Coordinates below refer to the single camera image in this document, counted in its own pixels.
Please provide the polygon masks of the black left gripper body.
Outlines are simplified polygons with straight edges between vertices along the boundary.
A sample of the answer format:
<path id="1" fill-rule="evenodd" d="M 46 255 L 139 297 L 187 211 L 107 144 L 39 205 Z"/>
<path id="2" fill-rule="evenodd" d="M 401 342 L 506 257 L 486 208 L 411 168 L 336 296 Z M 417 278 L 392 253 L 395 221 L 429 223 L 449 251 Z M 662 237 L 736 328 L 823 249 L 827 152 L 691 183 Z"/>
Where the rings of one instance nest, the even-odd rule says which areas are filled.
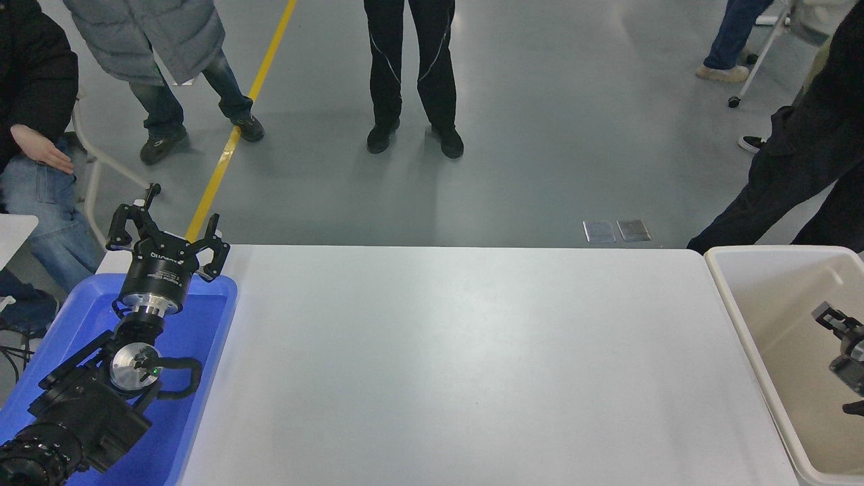
<path id="1" fill-rule="evenodd" d="M 136 306 L 149 295 L 158 296 L 171 306 L 182 306 L 192 274 L 198 269 L 197 258 L 189 246 L 188 241 L 173 234 L 151 236 L 135 243 L 132 264 L 119 293 L 121 302 Z"/>

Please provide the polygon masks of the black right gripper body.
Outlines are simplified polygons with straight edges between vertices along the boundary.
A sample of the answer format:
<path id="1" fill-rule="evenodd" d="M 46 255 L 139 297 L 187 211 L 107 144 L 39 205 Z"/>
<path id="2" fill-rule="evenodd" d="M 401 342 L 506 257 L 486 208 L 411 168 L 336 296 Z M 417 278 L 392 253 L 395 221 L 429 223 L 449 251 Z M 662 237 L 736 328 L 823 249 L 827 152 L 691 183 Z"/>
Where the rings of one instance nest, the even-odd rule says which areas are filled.
<path id="1" fill-rule="evenodd" d="M 829 370 L 839 380 L 863 396 L 862 340 L 840 345 L 840 354 L 829 365 Z"/>

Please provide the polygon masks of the seated person's hand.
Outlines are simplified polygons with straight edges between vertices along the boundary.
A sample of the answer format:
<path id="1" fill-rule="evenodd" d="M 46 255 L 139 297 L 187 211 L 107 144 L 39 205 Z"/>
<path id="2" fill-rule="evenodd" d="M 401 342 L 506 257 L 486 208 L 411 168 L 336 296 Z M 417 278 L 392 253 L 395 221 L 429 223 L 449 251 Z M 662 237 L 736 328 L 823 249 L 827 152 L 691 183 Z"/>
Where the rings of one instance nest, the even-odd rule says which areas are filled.
<path id="1" fill-rule="evenodd" d="M 10 135 L 22 153 L 34 162 L 47 164 L 53 169 L 72 175 L 74 164 L 71 157 L 59 150 L 55 143 L 25 124 L 13 124 Z"/>

